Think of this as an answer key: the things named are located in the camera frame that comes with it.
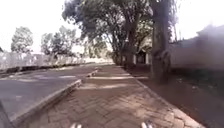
sidewalk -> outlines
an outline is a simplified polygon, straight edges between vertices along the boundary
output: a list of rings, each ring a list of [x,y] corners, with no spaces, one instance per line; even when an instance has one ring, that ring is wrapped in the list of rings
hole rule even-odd
[[[20,128],[201,128],[123,69],[103,66],[78,90]]]

white wall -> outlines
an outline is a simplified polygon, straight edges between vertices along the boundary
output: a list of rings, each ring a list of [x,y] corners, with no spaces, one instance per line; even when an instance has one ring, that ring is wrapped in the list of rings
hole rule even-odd
[[[63,64],[80,64],[89,62],[105,62],[104,59],[96,58],[76,58],[58,56],[54,59],[52,56],[42,54],[18,54],[18,53],[0,53],[0,70],[13,67],[24,66],[50,66],[50,65],[63,65]]]

road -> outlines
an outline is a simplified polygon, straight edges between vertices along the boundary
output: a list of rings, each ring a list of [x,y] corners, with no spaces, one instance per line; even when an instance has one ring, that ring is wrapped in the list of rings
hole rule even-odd
[[[9,117],[94,71],[96,65],[34,71],[0,79],[0,99]]]

tree canopy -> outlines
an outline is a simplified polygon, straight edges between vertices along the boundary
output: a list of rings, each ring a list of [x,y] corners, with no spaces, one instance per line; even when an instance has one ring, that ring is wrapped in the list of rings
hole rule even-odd
[[[107,35],[113,50],[121,52],[134,46],[136,36],[142,36],[136,33],[138,24],[150,20],[151,10],[148,0],[72,0],[65,3],[62,15],[79,24],[83,36]]]
[[[12,37],[11,51],[17,53],[31,52],[33,44],[32,32],[27,27],[16,28],[15,34]]]
[[[116,56],[132,64],[133,54],[147,37],[152,38],[152,72],[168,71],[167,49],[175,26],[176,0],[70,0],[62,16],[78,24],[83,37],[108,37]]]
[[[75,30],[61,26],[55,34],[42,35],[41,51],[46,55],[72,55],[71,49],[76,40]]]

